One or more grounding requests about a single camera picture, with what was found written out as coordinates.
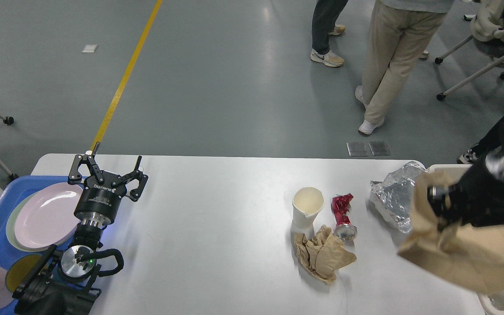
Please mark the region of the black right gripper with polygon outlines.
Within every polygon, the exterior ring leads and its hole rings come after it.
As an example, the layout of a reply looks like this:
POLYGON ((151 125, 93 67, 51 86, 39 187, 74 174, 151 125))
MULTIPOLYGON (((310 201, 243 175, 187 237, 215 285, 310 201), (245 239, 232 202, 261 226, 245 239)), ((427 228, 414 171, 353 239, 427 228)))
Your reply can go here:
POLYGON ((504 154, 488 153, 450 186, 427 187, 438 231, 460 222, 472 227, 504 225, 504 154))

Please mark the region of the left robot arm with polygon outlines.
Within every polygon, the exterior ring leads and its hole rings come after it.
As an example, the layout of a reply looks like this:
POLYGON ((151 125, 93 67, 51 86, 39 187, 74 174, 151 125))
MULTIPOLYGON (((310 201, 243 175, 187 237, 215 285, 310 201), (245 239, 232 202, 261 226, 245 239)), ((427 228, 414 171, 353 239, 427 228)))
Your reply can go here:
POLYGON ((83 188, 74 210, 79 223, 67 249, 50 245, 14 290, 17 315, 88 315, 102 293, 96 280, 124 268, 120 250, 102 249, 102 233, 115 222, 123 197, 141 198, 148 176, 140 170, 142 156, 124 175, 100 169, 99 146, 73 160, 67 181, 83 188))

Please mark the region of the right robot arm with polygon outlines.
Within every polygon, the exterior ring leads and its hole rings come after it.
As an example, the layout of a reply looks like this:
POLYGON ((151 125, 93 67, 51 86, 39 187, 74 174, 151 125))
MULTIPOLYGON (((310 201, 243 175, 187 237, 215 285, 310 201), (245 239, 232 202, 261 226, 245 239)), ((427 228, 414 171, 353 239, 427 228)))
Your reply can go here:
POLYGON ((504 225, 504 120, 497 135, 499 146, 480 156, 455 184, 428 186, 438 231, 451 225, 504 225))

